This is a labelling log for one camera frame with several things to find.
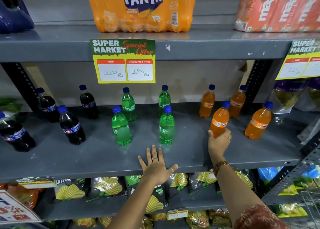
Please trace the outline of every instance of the gold watch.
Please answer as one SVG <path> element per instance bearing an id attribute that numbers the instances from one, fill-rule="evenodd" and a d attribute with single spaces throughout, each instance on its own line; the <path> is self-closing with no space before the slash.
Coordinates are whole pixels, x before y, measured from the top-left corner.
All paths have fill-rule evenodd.
<path id="1" fill-rule="evenodd" d="M 217 162 L 216 165 L 213 166 L 213 173 L 214 173 L 215 177 L 217 177 L 217 173 L 218 173 L 220 167 L 223 166 L 223 165 L 229 165 L 230 166 L 230 164 L 227 163 L 227 161 Z"/>

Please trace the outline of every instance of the blue bottle cap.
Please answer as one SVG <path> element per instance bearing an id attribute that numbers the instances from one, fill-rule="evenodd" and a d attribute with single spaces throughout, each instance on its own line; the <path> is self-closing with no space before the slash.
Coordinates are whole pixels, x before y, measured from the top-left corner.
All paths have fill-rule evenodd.
<path id="1" fill-rule="evenodd" d="M 167 114 L 171 113 L 171 106 L 170 105 L 164 106 L 164 112 Z"/>
<path id="2" fill-rule="evenodd" d="M 68 111 L 65 105 L 60 105 L 57 109 L 58 109 L 58 112 L 61 114 Z"/>
<path id="3" fill-rule="evenodd" d="M 266 101 L 264 106 L 267 108 L 267 109 L 272 109 L 273 108 L 273 102 L 271 101 Z"/>
<path id="4" fill-rule="evenodd" d="M 45 92 L 45 90 L 42 87 L 38 87 L 36 90 L 38 94 Z"/>
<path id="5" fill-rule="evenodd" d="M 239 89 L 242 90 L 242 91 L 246 91 L 248 89 L 248 86 L 247 85 L 241 85 Z"/>
<path id="6" fill-rule="evenodd" d="M 113 107 L 112 111 L 113 111 L 115 114 L 118 114 L 118 113 L 121 112 L 121 108 L 120 108 L 120 106 L 117 105 L 117 106 L 114 106 L 114 107 Z"/>
<path id="7" fill-rule="evenodd" d="M 230 107 L 230 101 L 223 101 L 222 102 L 222 107 L 224 107 L 224 108 L 229 108 Z"/>
<path id="8" fill-rule="evenodd" d="M 128 87 L 124 87 L 124 88 L 123 88 L 123 93 L 130 93 L 129 88 L 128 88 Z"/>
<path id="9" fill-rule="evenodd" d="M 213 84 L 210 84 L 210 85 L 209 85 L 209 90 L 214 90 L 215 88 L 216 88 L 215 85 L 213 85 Z"/>
<path id="10" fill-rule="evenodd" d="M 84 91 L 87 89 L 86 85 L 84 85 L 84 84 L 80 85 L 79 88 L 81 91 Z"/>

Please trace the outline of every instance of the sprite bottle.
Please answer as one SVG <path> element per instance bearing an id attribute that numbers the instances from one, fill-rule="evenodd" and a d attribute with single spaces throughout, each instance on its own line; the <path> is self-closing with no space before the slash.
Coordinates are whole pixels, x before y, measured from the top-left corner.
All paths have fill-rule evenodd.
<path id="1" fill-rule="evenodd" d="M 168 86 L 162 85 L 162 92 L 159 95 L 159 117 L 161 117 L 164 113 L 165 106 L 170 105 L 171 98 L 168 93 Z"/>
<path id="2" fill-rule="evenodd" d="M 137 118 L 136 105 L 134 104 L 134 98 L 130 94 L 128 87 L 123 88 L 123 97 L 122 97 L 122 110 L 129 122 L 135 121 Z"/>
<path id="3" fill-rule="evenodd" d="M 131 134 L 127 118 L 121 113 L 120 106 L 113 107 L 114 115 L 112 117 L 111 125 L 114 136 L 119 145 L 124 146 L 130 143 Z"/>
<path id="4" fill-rule="evenodd" d="M 170 145 L 174 140 L 174 117 L 171 114 L 171 106 L 164 107 L 164 114 L 160 118 L 160 142 Z"/>

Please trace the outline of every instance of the fanta bottle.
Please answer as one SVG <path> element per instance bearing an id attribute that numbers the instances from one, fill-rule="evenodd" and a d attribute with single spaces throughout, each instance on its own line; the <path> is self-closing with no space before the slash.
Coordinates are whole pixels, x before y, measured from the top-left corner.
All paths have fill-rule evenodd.
<path id="1" fill-rule="evenodd" d="M 249 139 L 259 139 L 271 121 L 271 109 L 273 108 L 273 102 L 267 101 L 262 109 L 256 111 L 244 134 Z"/>
<path id="2" fill-rule="evenodd" d="M 214 106 L 214 100 L 216 96 L 214 95 L 214 89 L 216 88 L 215 85 L 210 84 L 209 90 L 203 95 L 202 103 L 200 107 L 200 117 L 208 118 L 211 114 L 211 110 Z"/>
<path id="3" fill-rule="evenodd" d="M 212 131 L 214 138 L 217 138 L 226 129 L 226 126 L 229 122 L 229 107 L 230 101 L 223 101 L 222 107 L 213 114 L 210 130 Z"/>
<path id="4" fill-rule="evenodd" d="M 230 101 L 230 107 L 228 108 L 230 117 L 238 118 L 243 104 L 246 101 L 245 92 L 248 89 L 247 85 L 241 85 L 240 91 L 237 92 Z"/>

